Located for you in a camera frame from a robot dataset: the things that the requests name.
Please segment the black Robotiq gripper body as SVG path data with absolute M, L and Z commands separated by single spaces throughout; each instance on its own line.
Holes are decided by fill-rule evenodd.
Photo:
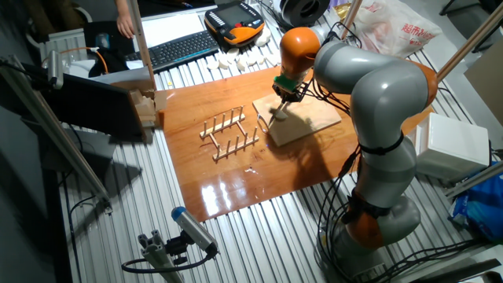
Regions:
M 309 90 L 307 83 L 300 85 L 285 85 L 275 83 L 273 85 L 274 92 L 281 98 L 282 103 L 301 102 Z

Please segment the person's hand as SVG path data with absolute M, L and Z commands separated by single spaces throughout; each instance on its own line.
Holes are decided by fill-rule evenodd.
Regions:
M 120 13 L 117 17 L 116 25 L 123 37 L 127 39 L 134 37 L 134 27 L 129 13 Z

